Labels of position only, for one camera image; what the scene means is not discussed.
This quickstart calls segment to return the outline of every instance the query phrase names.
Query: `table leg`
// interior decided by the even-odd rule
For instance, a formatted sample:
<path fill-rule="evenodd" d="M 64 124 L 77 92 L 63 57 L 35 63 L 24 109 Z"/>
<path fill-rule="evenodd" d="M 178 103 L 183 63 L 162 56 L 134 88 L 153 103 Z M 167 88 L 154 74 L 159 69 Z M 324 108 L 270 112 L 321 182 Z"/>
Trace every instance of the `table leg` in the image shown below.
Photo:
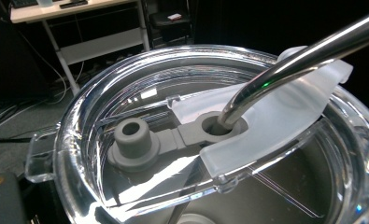
<path fill-rule="evenodd" d="M 149 37 L 147 35 L 147 27 L 144 21 L 143 7 L 141 6 L 141 0 L 137 0 L 137 14 L 140 23 L 140 34 L 143 39 L 143 46 L 145 51 L 149 51 Z"/>
<path fill-rule="evenodd" d="M 56 43 L 55 37 L 53 36 L 52 31 L 50 30 L 50 27 L 47 24 L 47 21 L 42 21 L 42 25 L 47 31 L 47 35 L 50 38 L 50 42 L 52 43 L 53 48 L 55 49 L 55 53 L 58 56 L 59 62 L 62 65 L 62 68 L 65 72 L 65 75 L 68 78 L 68 81 L 70 82 L 71 91 L 73 92 L 74 95 L 77 95 L 77 93 L 79 92 L 79 86 L 77 82 L 74 80 L 73 74 L 71 74 L 70 68 L 68 67 L 67 62 L 65 61 L 60 51 L 60 48 L 58 44 Z"/>

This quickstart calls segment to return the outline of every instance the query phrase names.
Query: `clear plastic lid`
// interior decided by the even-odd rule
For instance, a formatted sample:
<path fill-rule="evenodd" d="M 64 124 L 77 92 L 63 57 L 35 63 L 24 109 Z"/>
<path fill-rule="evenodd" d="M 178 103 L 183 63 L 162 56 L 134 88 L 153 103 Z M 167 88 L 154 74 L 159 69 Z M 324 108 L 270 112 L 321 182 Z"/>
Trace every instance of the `clear plastic lid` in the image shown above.
<path fill-rule="evenodd" d="M 353 163 L 369 162 L 369 138 L 360 139 L 369 137 L 369 112 L 340 88 L 320 119 L 288 144 L 219 178 L 199 156 L 214 139 L 177 139 L 185 131 L 178 130 L 173 102 L 244 83 L 275 61 L 246 49 L 181 47 L 134 56 L 94 78 L 69 106 L 55 143 L 53 176 L 71 220 L 166 223 L 181 212 L 178 223 L 349 223 L 369 217 L 369 167 Z M 138 169 L 108 158 L 117 144 L 114 132 L 127 119 L 145 121 L 150 138 L 171 144 Z"/>

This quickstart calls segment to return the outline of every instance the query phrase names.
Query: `shelf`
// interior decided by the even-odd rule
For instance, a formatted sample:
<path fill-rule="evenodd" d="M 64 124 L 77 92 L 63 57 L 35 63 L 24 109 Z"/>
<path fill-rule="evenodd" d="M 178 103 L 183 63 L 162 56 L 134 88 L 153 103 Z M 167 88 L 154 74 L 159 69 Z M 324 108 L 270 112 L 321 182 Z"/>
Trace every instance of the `shelf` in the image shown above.
<path fill-rule="evenodd" d="M 73 64 L 141 44 L 140 28 L 135 28 L 61 48 L 61 53 L 67 64 Z"/>

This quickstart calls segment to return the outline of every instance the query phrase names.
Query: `desk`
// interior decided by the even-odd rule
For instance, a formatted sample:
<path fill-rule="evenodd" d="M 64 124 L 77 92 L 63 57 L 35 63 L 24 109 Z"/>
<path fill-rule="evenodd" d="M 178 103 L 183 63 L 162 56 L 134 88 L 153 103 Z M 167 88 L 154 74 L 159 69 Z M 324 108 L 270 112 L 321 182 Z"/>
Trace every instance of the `desk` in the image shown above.
<path fill-rule="evenodd" d="M 68 65 L 79 63 L 91 58 L 102 56 L 120 49 L 127 49 L 132 46 L 143 44 L 145 50 L 149 50 L 149 38 L 143 17 L 143 9 L 140 0 L 88 0 L 88 5 L 60 9 L 59 5 L 68 3 L 68 0 L 54 2 L 52 7 L 23 7 L 12 8 L 10 18 L 13 23 L 41 21 L 47 31 L 60 64 L 70 82 L 70 87 L 74 95 L 79 92 L 79 86 L 74 80 Z M 120 4 L 137 3 L 137 12 L 140 27 L 122 33 L 100 37 L 94 40 L 78 43 L 76 45 L 60 48 L 53 36 L 47 20 L 68 16 L 80 12 L 95 10 L 102 7 L 110 7 Z"/>

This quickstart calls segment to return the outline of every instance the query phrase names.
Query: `white shelf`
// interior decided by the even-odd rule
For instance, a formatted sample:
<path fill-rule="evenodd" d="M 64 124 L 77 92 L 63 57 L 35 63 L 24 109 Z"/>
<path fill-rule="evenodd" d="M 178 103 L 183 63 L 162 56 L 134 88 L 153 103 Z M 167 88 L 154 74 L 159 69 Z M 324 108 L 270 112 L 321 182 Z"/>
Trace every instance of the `white shelf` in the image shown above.
<path fill-rule="evenodd" d="M 73 64 L 140 44 L 143 44 L 140 28 L 135 28 L 61 48 L 61 53 L 67 64 Z"/>
<path fill-rule="evenodd" d="M 13 23 L 24 21 L 42 21 L 51 18 L 67 16 L 74 13 L 95 10 L 97 8 L 126 4 L 134 1 L 135 0 L 88 0 L 88 5 L 61 9 L 59 5 L 70 2 L 69 0 L 63 0 L 53 2 L 52 7 L 40 7 L 39 5 L 36 5 L 32 7 L 12 8 L 10 19 Z"/>

